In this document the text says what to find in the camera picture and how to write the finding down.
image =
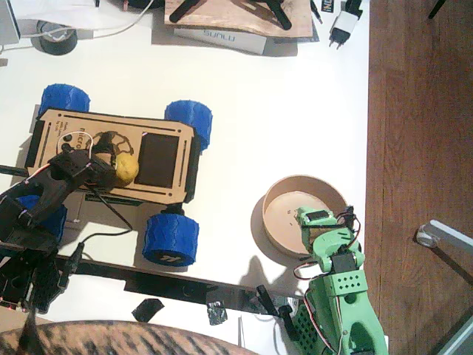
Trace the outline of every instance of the black rectangular panel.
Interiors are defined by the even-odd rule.
[[[135,183],[170,189],[174,179],[179,137],[147,133],[141,140],[140,171]]]

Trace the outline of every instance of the black tape roll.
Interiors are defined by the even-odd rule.
[[[36,25],[38,33],[46,33],[62,27],[65,26],[45,21],[38,21]],[[77,40],[76,30],[64,30],[39,37],[39,44],[46,53],[52,55],[64,55],[75,48]]]

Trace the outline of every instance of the yellow ball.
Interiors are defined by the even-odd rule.
[[[138,175],[138,160],[129,153],[120,153],[115,159],[115,170],[118,183],[128,185]]]

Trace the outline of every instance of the striped fur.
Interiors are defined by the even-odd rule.
[[[151,355],[253,354],[202,334],[161,325],[118,321],[81,321],[39,325],[0,334],[1,355]]]

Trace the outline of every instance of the wooden floor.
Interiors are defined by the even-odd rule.
[[[473,1],[371,1],[366,250],[390,354],[434,354],[473,314],[473,257],[413,241],[430,219],[473,237]]]

